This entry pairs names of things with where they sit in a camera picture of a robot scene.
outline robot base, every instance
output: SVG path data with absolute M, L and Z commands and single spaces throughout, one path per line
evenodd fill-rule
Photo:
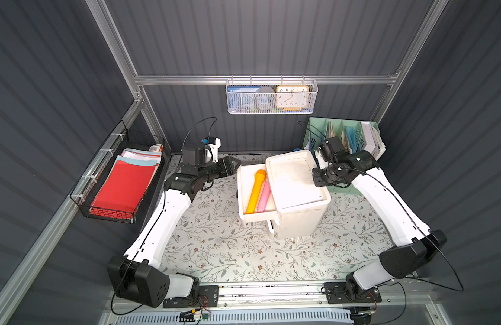
M 191 298 L 172 298 L 163 301 L 163 308 L 200 308 L 218 306 L 218 286 L 217 285 L 199 285 L 198 278 L 195 278 L 193 289 L 191 290 Z
M 356 304 L 356 303 L 372 303 L 373 298 L 376 302 L 381 302 L 381 294 L 377 288 L 371 288 L 364 291 L 361 295 L 357 295 L 353 300 L 346 294 L 346 282 L 325 282 L 324 286 L 330 290 L 326 291 L 326 300 L 330 305 L 333 304 Z

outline alarm clock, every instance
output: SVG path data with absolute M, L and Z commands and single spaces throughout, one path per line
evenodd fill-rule
M 306 108 L 309 91 L 307 85 L 280 85 L 276 88 L 276 107 L 284 111 Z

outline red folder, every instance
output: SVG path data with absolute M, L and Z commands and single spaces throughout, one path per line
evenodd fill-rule
M 90 212 L 112 218 L 131 219 L 147 190 L 156 166 L 137 166 L 118 160 L 92 203 Z

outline dark gray wall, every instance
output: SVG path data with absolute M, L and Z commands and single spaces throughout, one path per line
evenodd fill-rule
M 430 0 L 106 1 L 138 74 L 388 74 Z
M 140 75 L 378 75 L 395 72 L 431 0 L 106 3 Z M 311 116 L 371 120 L 384 89 L 320 85 Z M 295 121 L 307 115 L 230 115 L 223 86 L 146 90 L 174 152 L 213 115 L 222 151 L 291 150 L 303 140 Z
M 222 141 L 221 151 L 292 150 L 303 143 L 309 116 L 371 120 L 384 85 L 321 85 L 311 115 L 232 115 L 227 112 L 224 86 L 145 86 L 157 116 L 166 130 L 173 152 L 179 152 L 185 135 L 197 121 L 218 120 L 213 134 Z M 212 120 L 189 134 L 187 145 L 207 136 Z
M 0 1 L 0 290 L 132 101 L 84 1 Z M 76 216 L 11 323 L 90 323 L 133 232 Z
M 501 1 L 450 1 L 380 128 L 389 180 L 448 237 L 449 316 L 501 323 Z M 440 256 L 420 271 L 458 287 Z

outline container lid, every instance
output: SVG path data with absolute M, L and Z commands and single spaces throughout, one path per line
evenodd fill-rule
M 317 165 L 310 151 L 299 150 L 269 157 L 266 164 L 278 211 L 294 207 L 302 210 L 308 208 L 307 205 L 312 206 L 311 203 L 330 200 L 326 187 L 314 184 L 312 169 Z

